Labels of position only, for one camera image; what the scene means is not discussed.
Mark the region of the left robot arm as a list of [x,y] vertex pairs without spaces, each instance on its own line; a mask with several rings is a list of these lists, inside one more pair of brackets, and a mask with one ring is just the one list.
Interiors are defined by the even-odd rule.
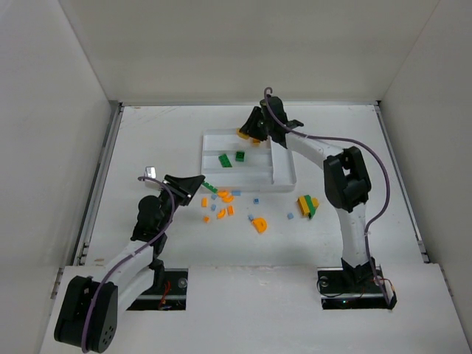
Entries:
[[66,288],[53,337],[83,353],[104,353],[114,339],[119,317],[143,292],[161,286],[165,268],[159,255],[166,231],[176,210],[191,202],[205,177],[166,175],[158,181],[141,176],[139,180],[157,184],[159,194],[139,201],[127,246],[102,271],[76,276]]

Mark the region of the orange D-shaped arch brick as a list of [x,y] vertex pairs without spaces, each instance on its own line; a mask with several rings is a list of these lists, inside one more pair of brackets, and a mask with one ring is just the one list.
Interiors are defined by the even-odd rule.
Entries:
[[251,224],[259,234],[264,233],[267,230],[268,224],[264,218],[254,218]]

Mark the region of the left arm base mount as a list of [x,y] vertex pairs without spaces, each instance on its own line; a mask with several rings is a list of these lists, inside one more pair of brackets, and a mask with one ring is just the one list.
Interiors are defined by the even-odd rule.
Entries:
[[154,260],[142,273],[145,278],[133,281],[119,295],[119,311],[186,310],[188,268],[166,268],[162,260]]

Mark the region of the yellow large duplo brick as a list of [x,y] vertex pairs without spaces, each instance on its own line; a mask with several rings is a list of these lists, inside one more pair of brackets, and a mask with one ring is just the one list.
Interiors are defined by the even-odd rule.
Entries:
[[299,196],[297,199],[299,210],[303,217],[312,218],[316,211],[312,198],[309,195]]

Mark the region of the white compartment tray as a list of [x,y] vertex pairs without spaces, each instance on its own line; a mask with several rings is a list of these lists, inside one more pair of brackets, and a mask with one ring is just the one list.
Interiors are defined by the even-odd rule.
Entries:
[[[246,153],[244,162],[235,161],[237,151]],[[232,168],[222,168],[218,156],[226,154]],[[217,189],[241,192],[290,192],[296,186],[293,154],[265,140],[259,147],[252,139],[241,139],[235,128],[203,132],[201,173]]]

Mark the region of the green square duplo brick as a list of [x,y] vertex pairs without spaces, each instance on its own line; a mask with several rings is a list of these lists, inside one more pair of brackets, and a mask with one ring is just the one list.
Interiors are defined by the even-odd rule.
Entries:
[[237,151],[235,153],[235,161],[236,162],[244,162],[246,160],[246,153],[244,151]]

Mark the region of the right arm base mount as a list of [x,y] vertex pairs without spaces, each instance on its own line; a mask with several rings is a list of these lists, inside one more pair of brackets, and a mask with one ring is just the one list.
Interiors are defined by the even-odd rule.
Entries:
[[351,285],[342,268],[318,268],[316,288],[323,310],[392,310],[398,297],[391,280],[383,277],[380,267],[378,279],[368,275],[365,280]]

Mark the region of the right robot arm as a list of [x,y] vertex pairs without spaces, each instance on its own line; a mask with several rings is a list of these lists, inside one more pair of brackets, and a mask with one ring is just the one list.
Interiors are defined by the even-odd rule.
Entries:
[[366,245],[366,205],[372,184],[362,152],[355,146],[340,147],[338,139],[316,138],[299,132],[303,124],[289,120],[282,100],[266,94],[240,128],[243,135],[265,141],[304,156],[323,172],[324,193],[340,223],[342,256],[339,285],[354,292],[373,275],[375,261]]

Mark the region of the green thin lego plate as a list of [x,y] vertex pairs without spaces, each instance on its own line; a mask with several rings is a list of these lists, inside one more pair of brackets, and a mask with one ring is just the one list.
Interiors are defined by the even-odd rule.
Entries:
[[211,193],[216,194],[218,192],[218,189],[216,187],[212,186],[210,183],[206,181],[202,183],[202,186],[206,188],[207,190],[209,190]]

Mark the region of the yellow long duplo brick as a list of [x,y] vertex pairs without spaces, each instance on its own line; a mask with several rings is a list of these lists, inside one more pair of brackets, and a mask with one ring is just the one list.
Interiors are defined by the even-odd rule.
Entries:
[[244,133],[241,129],[237,129],[237,135],[241,139],[250,139],[251,138],[247,133]]

